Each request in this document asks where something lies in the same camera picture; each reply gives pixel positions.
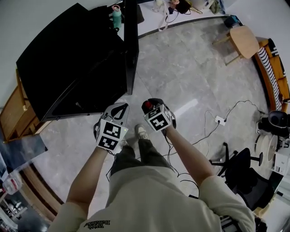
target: power strip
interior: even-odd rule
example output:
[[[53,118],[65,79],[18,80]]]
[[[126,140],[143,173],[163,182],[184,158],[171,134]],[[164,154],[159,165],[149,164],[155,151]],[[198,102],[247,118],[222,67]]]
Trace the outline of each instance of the power strip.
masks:
[[[220,116],[216,116],[215,119],[216,119],[216,123],[219,123],[222,126],[224,126],[226,124],[225,120],[223,118],[221,118]]]

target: wooden stool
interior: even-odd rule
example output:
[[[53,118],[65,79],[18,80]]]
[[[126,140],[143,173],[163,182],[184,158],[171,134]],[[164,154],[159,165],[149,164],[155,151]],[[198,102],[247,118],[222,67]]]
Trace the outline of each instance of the wooden stool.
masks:
[[[225,38],[214,42],[213,45],[226,42],[228,40],[232,42],[239,55],[229,63],[226,63],[226,66],[239,58],[244,57],[246,59],[250,59],[260,49],[256,37],[247,26],[232,28],[230,33],[228,33]]]

